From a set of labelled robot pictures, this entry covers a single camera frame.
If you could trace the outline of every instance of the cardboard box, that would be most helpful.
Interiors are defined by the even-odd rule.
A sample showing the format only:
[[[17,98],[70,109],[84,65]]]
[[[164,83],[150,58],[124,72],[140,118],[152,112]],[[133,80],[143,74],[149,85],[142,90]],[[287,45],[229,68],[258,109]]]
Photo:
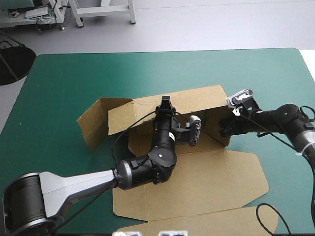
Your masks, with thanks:
[[[148,221],[121,230],[142,231],[149,236],[161,230],[188,230],[190,236],[268,235],[256,220],[255,208],[242,208],[269,190],[259,159],[252,153],[225,150],[229,138],[219,135],[219,120],[231,116],[223,88],[211,86],[166,95],[178,112],[199,116],[203,131],[195,147],[176,146],[178,162],[169,181],[113,190],[116,215]],[[107,135],[125,130],[154,111],[161,96],[100,98],[78,119],[83,137],[92,150],[96,149]],[[150,150],[154,116],[129,132],[128,147],[136,156]],[[260,215],[274,231],[277,214],[262,207]]]

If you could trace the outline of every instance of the white floor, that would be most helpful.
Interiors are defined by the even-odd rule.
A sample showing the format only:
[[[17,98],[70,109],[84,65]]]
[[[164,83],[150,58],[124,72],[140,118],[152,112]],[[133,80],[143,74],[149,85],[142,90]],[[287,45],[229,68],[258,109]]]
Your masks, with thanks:
[[[98,0],[78,0],[80,6]],[[113,4],[124,0],[113,0]],[[315,0],[134,0],[129,16],[86,18],[66,31],[15,28],[8,33],[37,55],[245,48],[315,49]],[[315,61],[311,52],[303,52]],[[308,64],[310,70],[315,67]],[[0,132],[24,81],[0,86]]]

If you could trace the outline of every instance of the white cart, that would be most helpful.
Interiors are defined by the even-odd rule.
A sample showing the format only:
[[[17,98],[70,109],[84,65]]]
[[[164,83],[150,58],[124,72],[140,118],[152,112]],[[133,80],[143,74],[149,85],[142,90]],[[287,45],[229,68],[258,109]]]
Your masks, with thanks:
[[[109,16],[130,14],[132,23],[136,23],[133,0],[128,0],[128,5],[111,6],[110,0],[102,0],[101,6],[80,8],[77,0],[69,0],[75,21],[78,27],[83,27],[83,18],[91,16]]]

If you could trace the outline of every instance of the cable tie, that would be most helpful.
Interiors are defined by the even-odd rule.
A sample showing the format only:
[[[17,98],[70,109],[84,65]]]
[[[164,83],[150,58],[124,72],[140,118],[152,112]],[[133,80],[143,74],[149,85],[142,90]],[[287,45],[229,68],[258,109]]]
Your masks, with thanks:
[[[306,144],[305,147],[302,149],[302,151],[296,153],[296,155],[297,155],[297,156],[302,156],[303,153],[304,153],[304,151],[305,151],[305,149],[307,149],[307,148],[308,148],[310,145],[312,145],[312,144],[315,144],[315,142],[310,142],[310,143]]]

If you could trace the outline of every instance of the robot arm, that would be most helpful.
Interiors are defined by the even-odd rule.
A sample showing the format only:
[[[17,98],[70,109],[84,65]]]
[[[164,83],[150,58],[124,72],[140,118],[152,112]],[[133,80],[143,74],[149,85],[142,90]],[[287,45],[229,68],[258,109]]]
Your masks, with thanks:
[[[201,120],[196,116],[191,116],[186,128],[181,128],[175,113],[170,97],[163,96],[153,120],[150,152],[120,161],[117,169],[72,177],[50,172],[20,176],[4,191],[0,235],[43,236],[56,227],[58,220],[65,220],[74,203],[88,196],[115,187],[127,190],[167,181],[177,162],[175,144],[196,145],[201,128]]]
[[[314,115],[315,110],[311,107],[297,107],[294,104],[285,104],[273,111],[262,111],[253,99],[253,92],[245,89],[237,94],[228,97],[227,103],[233,108],[234,116],[221,120],[221,136],[231,136],[257,132],[258,137],[270,133],[285,134],[292,145],[291,148],[305,157],[313,173],[313,196],[311,202],[311,215],[315,226],[315,128],[303,108],[310,109]],[[308,234],[288,234],[288,235],[308,235]]]

